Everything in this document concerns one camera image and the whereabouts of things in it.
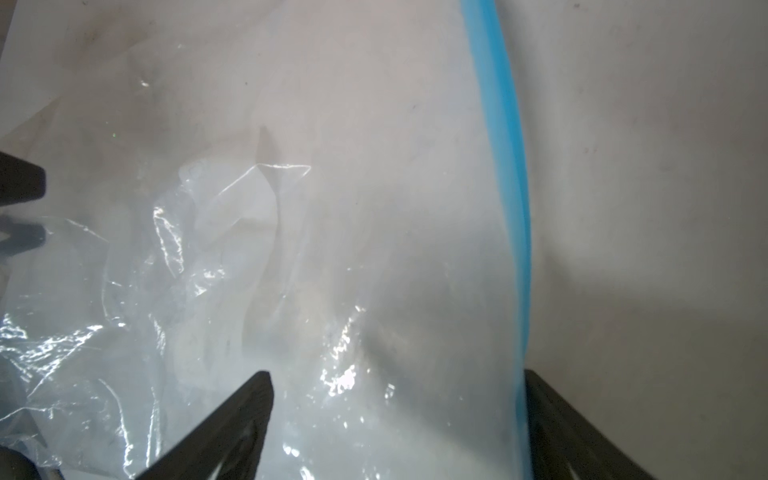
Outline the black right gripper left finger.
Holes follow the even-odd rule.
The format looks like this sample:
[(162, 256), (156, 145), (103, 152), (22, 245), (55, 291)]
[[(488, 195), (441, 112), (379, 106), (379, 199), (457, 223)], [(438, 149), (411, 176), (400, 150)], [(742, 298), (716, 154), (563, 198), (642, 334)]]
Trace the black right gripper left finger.
[(274, 405), (270, 373), (259, 371), (141, 479), (254, 479)]

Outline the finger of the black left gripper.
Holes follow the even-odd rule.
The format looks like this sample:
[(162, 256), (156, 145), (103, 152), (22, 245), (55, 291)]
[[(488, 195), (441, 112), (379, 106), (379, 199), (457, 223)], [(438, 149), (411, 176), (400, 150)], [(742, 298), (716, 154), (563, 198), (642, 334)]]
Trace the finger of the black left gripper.
[(46, 171), (42, 167), (0, 153), (1, 207), (39, 200), (45, 196), (46, 187)]

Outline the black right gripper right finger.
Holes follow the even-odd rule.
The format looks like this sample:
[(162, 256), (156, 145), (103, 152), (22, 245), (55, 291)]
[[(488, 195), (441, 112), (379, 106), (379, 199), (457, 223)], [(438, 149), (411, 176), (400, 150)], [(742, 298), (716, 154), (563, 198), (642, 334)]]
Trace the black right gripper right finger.
[(535, 479), (653, 479), (541, 376), (524, 374)]

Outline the clear zip bag blue zipper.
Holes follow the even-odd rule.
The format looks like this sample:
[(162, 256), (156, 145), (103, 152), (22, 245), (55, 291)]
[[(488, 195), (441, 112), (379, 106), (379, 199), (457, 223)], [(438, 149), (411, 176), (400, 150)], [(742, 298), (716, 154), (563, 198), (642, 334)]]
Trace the clear zip bag blue zipper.
[(1, 444), (134, 479), (249, 377), (262, 479), (527, 479), (530, 247), (492, 1), (19, 1)]

